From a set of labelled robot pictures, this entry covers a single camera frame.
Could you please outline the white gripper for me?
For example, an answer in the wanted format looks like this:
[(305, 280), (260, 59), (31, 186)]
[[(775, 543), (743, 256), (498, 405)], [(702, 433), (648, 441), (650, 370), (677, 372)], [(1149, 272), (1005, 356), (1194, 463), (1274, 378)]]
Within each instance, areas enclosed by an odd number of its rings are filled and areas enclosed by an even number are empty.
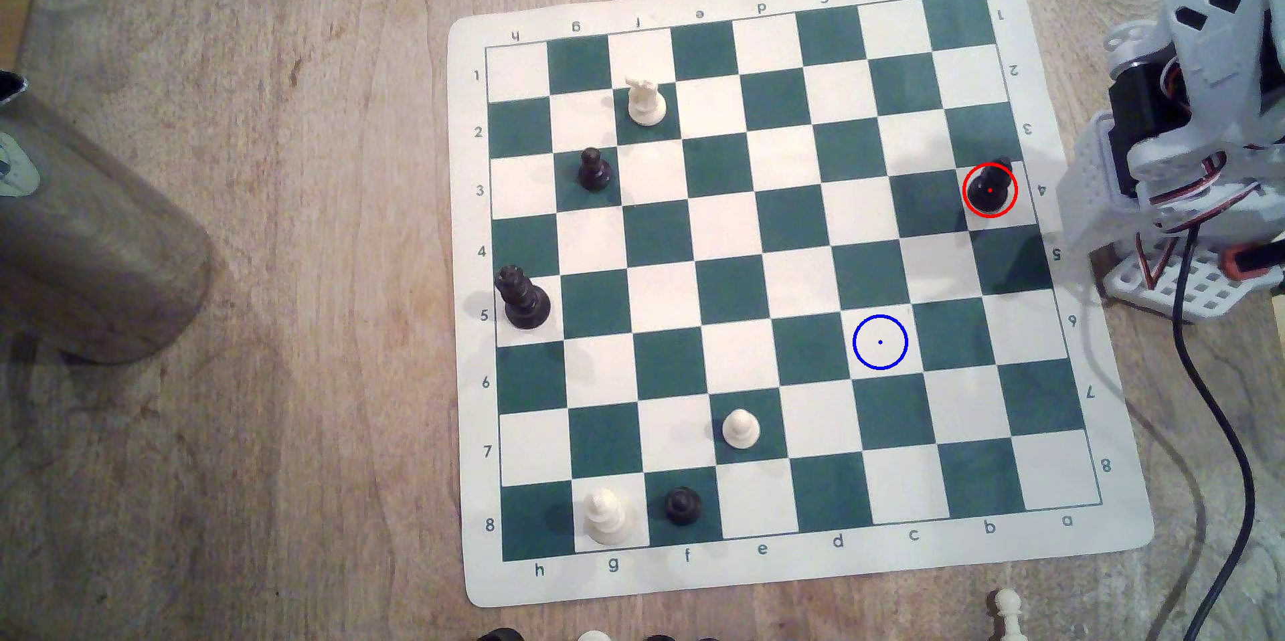
[(1104, 46), (1123, 195), (1182, 185), (1216, 154), (1248, 175), (1282, 139), (1282, 0), (1163, 0)]

